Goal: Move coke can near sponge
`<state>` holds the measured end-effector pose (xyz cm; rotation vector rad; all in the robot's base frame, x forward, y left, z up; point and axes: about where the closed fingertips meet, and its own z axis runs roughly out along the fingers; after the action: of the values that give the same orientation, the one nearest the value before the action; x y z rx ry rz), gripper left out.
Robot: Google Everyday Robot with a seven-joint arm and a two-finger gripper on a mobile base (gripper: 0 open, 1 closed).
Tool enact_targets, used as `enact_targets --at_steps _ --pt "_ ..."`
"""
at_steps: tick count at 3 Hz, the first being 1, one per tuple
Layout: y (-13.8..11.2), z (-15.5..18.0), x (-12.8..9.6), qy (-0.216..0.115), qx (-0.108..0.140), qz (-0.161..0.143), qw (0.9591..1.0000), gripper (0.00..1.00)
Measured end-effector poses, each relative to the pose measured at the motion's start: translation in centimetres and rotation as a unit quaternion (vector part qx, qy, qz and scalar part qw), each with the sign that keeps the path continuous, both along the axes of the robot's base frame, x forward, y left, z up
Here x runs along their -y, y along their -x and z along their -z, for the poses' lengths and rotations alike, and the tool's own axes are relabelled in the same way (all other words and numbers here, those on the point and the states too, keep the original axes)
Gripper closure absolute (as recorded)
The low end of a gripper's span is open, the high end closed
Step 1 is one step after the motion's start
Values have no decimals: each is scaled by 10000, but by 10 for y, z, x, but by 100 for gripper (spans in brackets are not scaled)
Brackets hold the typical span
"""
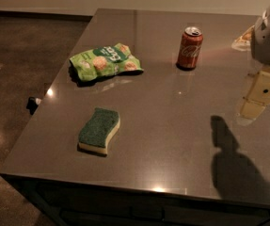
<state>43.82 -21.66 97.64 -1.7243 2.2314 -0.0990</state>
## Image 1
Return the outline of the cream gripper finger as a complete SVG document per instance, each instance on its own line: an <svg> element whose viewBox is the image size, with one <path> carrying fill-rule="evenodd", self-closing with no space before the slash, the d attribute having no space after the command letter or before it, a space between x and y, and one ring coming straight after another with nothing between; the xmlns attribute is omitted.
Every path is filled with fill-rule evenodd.
<svg viewBox="0 0 270 226"><path fill-rule="evenodd" d="M253 83L244 97L240 116L256 120L270 105L270 66L263 67L254 77Z"/></svg>

